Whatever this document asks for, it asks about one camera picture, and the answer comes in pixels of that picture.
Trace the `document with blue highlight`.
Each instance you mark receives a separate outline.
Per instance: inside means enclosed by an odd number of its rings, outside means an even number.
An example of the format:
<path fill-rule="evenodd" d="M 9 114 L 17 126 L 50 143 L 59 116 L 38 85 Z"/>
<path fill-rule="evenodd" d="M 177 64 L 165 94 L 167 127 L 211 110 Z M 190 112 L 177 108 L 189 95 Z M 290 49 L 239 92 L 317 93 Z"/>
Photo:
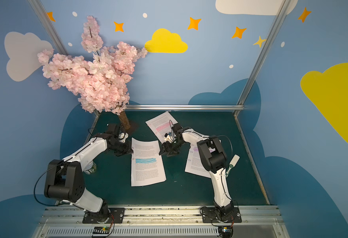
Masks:
<path fill-rule="evenodd" d="M 131 186 L 147 186 L 167 180 L 159 142 L 132 138 Z"/>

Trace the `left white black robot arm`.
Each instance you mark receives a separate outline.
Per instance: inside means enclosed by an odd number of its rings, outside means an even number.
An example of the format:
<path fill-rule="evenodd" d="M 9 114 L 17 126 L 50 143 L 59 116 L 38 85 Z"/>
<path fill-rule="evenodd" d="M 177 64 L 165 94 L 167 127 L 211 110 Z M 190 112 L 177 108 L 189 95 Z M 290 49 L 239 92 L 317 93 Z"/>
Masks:
<path fill-rule="evenodd" d="M 127 130 L 118 124 L 109 124 L 104 133 L 94 135 L 73 154 L 52 160 L 44 173 L 44 195 L 83 209 L 84 224 L 115 224 L 115 218 L 105 200 L 85 187 L 84 174 L 96 170 L 94 159 L 105 151 L 116 156 L 132 154 Z"/>

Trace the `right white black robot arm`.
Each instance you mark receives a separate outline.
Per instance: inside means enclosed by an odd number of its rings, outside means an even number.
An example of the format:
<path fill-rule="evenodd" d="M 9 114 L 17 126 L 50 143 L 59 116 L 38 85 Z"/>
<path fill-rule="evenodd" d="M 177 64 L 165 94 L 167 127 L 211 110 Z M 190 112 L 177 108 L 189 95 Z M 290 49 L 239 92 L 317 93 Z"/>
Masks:
<path fill-rule="evenodd" d="M 215 214 L 220 221 L 240 217 L 240 212 L 234 206 L 226 181 L 227 155 L 219 138 L 196 132 L 194 129 L 183 128 L 179 123 L 171 126 L 171 132 L 165 134 L 160 155 L 168 157 L 177 155 L 185 143 L 197 146 L 202 166 L 211 176 L 214 190 Z"/>

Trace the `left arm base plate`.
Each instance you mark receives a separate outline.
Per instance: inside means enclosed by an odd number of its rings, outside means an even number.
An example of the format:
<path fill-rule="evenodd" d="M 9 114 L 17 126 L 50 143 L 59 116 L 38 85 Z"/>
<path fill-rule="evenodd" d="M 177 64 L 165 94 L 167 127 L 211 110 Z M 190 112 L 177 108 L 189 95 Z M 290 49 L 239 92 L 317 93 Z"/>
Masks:
<path fill-rule="evenodd" d="M 121 224 L 125 208 L 123 207 L 109 207 L 108 211 L 100 210 L 97 213 L 86 211 L 82 220 L 83 224 Z"/>

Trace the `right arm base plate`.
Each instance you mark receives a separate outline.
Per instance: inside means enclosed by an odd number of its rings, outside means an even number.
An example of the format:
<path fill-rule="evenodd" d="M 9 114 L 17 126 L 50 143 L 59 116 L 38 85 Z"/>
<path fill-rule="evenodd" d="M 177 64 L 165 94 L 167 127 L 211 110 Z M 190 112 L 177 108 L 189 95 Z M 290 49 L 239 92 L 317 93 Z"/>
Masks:
<path fill-rule="evenodd" d="M 203 223 L 241 223 L 242 217 L 240 210 L 237 207 L 231 207 L 227 210 L 218 209 L 216 207 L 200 208 L 200 215 Z"/>

